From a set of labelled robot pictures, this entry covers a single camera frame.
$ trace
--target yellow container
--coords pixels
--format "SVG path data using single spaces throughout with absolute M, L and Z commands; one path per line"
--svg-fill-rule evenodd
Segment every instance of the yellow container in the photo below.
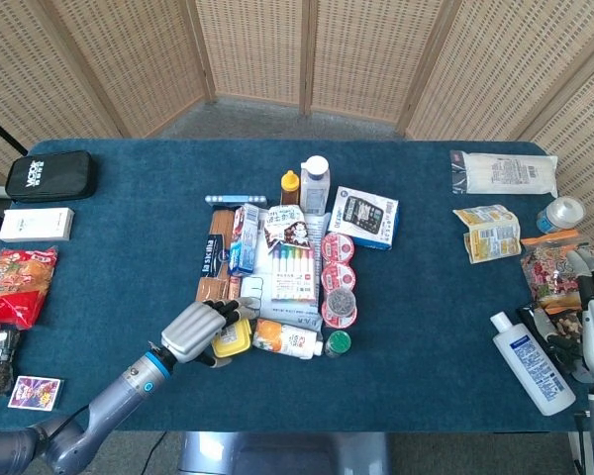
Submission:
M 250 348 L 250 322 L 240 320 L 223 329 L 211 342 L 214 353 L 219 358 L 226 358 L 242 353 Z

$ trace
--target marker set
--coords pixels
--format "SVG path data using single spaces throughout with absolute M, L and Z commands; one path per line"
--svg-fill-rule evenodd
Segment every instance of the marker set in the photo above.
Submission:
M 316 303 L 313 249 L 277 245 L 272 259 L 271 299 Z

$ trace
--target white box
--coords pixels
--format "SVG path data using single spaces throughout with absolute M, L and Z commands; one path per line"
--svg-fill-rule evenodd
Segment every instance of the white box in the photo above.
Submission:
M 340 186 L 328 231 L 351 236 L 354 243 L 391 249 L 398 227 L 398 201 Z
M 7 210 L 0 229 L 0 240 L 69 240 L 73 215 L 69 208 Z

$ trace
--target paper sheet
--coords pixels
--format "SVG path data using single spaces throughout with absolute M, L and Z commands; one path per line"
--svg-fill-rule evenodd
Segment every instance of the paper sheet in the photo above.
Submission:
M 273 302 L 271 294 L 272 253 L 268 253 L 264 237 L 264 220 L 267 212 L 260 210 L 257 226 L 257 250 L 253 275 L 242 280 L 243 297 L 253 297 L 253 309 L 259 318 L 275 320 L 283 324 L 293 325 L 307 330 L 319 331 L 322 318 L 318 304 Z M 321 240 L 328 228 L 330 213 L 324 216 L 306 215 L 308 238 L 315 251 L 315 278 L 317 283 L 317 301 L 319 302 L 319 282 L 321 275 Z

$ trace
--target white lotion bottle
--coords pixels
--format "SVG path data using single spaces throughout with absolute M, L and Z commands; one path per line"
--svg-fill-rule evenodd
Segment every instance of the white lotion bottle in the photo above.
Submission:
M 313 155 L 301 164 L 301 196 L 299 206 L 306 215 L 323 216 L 330 192 L 330 167 L 320 155 Z
M 524 324 L 513 325 L 504 312 L 491 317 L 493 342 L 544 416 L 569 407 L 576 396 Z

